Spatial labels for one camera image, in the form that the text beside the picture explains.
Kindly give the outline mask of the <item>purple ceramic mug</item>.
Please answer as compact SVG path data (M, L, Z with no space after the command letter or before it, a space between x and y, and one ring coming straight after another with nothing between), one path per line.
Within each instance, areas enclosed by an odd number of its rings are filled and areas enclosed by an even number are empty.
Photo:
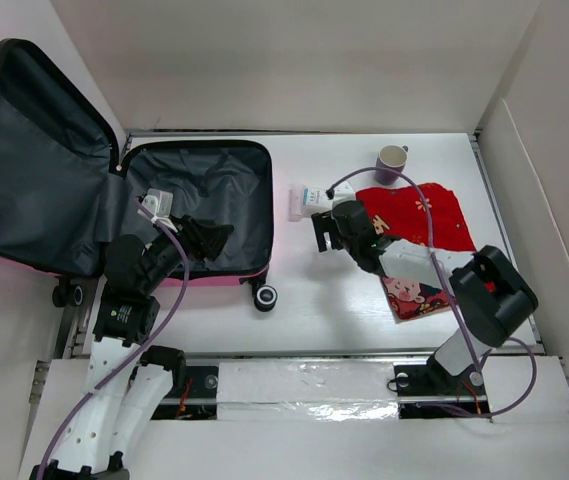
M374 179L383 186L392 185L403 172L408 159L408 147L388 145L377 156Z

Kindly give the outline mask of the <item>red cartoon print cloth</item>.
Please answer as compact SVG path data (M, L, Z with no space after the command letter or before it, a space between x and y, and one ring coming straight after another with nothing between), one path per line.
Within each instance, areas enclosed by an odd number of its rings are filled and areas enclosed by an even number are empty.
M378 233L426 246L431 216L435 247L454 252L476 249L457 197L440 184L424 183L418 189L370 187L358 191L356 199L364 204ZM400 322L449 307L439 283L384 277L382 285Z

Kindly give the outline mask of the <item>pink hard-shell suitcase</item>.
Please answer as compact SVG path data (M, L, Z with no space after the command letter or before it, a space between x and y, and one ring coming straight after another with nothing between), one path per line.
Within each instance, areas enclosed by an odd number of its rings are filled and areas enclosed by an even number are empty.
M0 258L54 275L54 305L82 302L82 278L104 269L123 234L154 237L135 201L166 192L170 217L232 227L214 260L175 270L172 282L249 284L274 308L266 277L274 240L273 165L242 139L174 140L122 153L113 128L33 42L0 41Z

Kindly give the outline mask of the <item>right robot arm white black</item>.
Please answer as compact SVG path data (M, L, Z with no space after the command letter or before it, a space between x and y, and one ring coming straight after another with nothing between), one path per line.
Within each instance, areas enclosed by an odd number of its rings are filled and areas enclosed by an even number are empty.
M466 385L482 389L484 358L538 308L533 290L494 246L450 251L379 233L357 200L311 220L319 251L344 250L360 269L382 279L398 275L439 286L460 314L457 331L425 363L395 366L388 386L400 396L452 396Z

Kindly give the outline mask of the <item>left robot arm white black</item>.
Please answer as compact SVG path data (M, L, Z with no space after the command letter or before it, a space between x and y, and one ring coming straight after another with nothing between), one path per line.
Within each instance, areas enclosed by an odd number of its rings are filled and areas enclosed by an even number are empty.
M127 479L126 464L165 396L186 387L181 350L156 346L160 304L153 293L178 266L216 259L231 225L152 218L150 243L123 235L106 249L104 286L83 396L34 466L34 479Z

